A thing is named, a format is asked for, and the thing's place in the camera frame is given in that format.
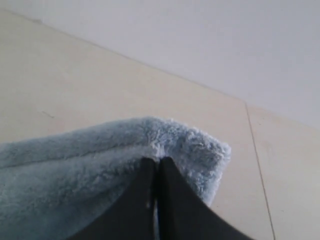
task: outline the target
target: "floor tile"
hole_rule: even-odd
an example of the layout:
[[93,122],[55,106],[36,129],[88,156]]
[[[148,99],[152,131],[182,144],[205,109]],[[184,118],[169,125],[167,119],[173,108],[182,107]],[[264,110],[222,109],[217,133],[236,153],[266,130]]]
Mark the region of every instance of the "floor tile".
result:
[[277,240],[320,236],[320,131],[249,107]]
[[212,209],[256,239],[273,238],[242,101],[19,17],[0,18],[0,142],[121,118],[174,118],[232,147]]

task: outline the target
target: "blue fluffy towel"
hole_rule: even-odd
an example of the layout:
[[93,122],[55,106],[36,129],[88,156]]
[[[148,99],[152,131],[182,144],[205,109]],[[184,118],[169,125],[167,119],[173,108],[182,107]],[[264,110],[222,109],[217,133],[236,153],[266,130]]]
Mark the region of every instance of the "blue fluffy towel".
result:
[[155,117],[107,122],[0,145],[0,239],[63,240],[124,191],[142,157],[174,159],[210,205],[230,147],[195,128]]

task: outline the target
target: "tile grout line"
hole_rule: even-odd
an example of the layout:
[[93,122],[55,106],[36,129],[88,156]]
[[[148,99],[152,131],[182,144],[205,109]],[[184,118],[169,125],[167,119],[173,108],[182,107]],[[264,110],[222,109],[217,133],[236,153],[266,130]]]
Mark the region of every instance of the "tile grout line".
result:
[[263,188],[266,208],[267,208],[267,211],[268,211],[269,221],[270,221],[270,225],[271,225],[273,240],[276,240],[276,233],[275,233],[274,224],[273,224],[272,218],[271,218],[270,206],[269,206],[269,202],[268,202],[268,198],[267,198],[267,191],[266,191],[265,184],[264,184],[264,178],[262,177],[262,171],[261,171],[261,166],[260,166],[260,161],[259,161],[259,156],[258,156],[258,151],[257,151],[254,131],[252,129],[252,124],[251,124],[251,120],[250,120],[248,104],[246,102],[244,104],[245,104],[246,115],[247,115],[249,126],[250,126],[251,138],[252,138],[252,141],[253,141],[253,147],[254,147],[254,151],[255,151],[255,157],[256,157],[256,161],[258,163],[258,167],[259,167],[260,179],[261,179],[261,183],[262,183],[262,188]]

